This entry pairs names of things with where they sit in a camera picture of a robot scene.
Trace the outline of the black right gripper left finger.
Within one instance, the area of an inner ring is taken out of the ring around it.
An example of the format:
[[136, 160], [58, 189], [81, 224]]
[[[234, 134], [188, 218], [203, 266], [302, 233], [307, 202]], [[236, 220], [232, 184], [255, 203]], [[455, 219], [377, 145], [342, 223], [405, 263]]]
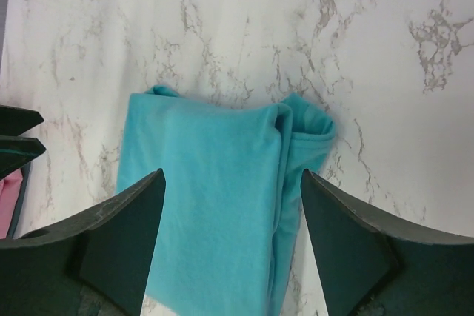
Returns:
[[1, 240], [1, 314], [140, 315], [165, 187], [159, 169], [63, 221]]

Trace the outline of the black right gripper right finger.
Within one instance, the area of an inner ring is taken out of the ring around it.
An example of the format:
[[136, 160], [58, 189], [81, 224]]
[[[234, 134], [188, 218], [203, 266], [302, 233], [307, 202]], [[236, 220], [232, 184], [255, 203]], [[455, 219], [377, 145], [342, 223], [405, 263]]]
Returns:
[[473, 238], [404, 220], [309, 170], [301, 196], [329, 315], [473, 314]]

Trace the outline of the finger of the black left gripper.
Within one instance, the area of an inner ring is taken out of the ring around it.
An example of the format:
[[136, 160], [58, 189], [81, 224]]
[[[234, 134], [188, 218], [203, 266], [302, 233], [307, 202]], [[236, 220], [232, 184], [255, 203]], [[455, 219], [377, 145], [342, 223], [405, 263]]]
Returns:
[[46, 151], [37, 138], [1, 137], [0, 179], [36, 159]]
[[44, 122], [41, 114], [35, 110], [19, 107], [0, 106], [0, 134], [19, 136]]

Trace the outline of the teal t shirt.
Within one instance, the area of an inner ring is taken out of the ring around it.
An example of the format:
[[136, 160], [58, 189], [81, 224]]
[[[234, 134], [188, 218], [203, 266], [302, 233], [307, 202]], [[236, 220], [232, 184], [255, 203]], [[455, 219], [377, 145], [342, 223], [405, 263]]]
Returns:
[[166, 188], [147, 296], [178, 315], [278, 315], [301, 220], [303, 171], [336, 137], [291, 94], [237, 110], [155, 86], [130, 96], [116, 189], [161, 169]]

